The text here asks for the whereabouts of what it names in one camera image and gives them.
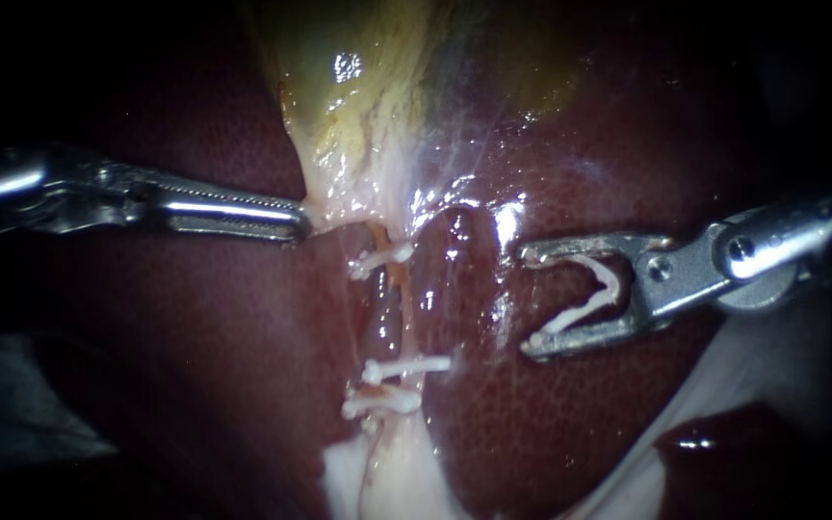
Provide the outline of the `left arm instrument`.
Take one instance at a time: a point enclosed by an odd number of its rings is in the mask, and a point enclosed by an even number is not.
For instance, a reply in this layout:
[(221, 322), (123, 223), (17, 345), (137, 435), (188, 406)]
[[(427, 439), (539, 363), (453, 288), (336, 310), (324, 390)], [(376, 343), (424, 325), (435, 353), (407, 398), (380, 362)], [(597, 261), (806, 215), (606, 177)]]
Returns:
[(0, 148), (0, 234), (163, 228), (155, 173), (65, 144)]

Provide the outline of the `right arm instrument jaw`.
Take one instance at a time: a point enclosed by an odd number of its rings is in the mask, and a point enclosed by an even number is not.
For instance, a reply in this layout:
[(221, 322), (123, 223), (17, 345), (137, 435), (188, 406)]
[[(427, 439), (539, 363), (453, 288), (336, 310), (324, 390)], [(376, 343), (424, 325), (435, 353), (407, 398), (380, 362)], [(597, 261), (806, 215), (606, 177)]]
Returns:
[(565, 309), (521, 342), (521, 352), (543, 361), (619, 345), (666, 327), (674, 313), (670, 293), (635, 286), (625, 311), (611, 319), (584, 324), (582, 320), (611, 303), (607, 289), (582, 305)]
[(518, 248), (518, 261), (526, 268), (545, 269), (575, 256), (621, 256), (635, 271), (653, 280), (668, 280), (674, 270), (673, 245), (674, 239), (662, 234), (610, 232), (527, 242)]

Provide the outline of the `right arm instrument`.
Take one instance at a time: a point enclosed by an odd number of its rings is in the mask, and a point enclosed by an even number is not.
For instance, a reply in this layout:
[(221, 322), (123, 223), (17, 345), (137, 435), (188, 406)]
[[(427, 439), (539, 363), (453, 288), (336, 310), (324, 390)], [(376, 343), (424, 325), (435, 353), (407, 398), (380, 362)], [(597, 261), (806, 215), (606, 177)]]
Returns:
[(710, 223), (667, 254), (667, 313), (713, 304), (768, 309), (832, 282), (832, 193), (753, 208)]

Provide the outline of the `left arm instrument jaw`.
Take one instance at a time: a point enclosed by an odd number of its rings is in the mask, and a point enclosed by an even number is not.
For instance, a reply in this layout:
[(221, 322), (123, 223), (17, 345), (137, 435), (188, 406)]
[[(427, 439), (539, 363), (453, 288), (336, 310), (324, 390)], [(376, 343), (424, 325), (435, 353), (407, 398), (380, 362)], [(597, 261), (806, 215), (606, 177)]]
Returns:
[(296, 243), (304, 240), (311, 230), (306, 215), (292, 206), (173, 201), (162, 206), (161, 214), (173, 231), (272, 243)]
[(137, 217), (302, 218), (290, 199), (226, 188), (158, 170), (134, 172)]

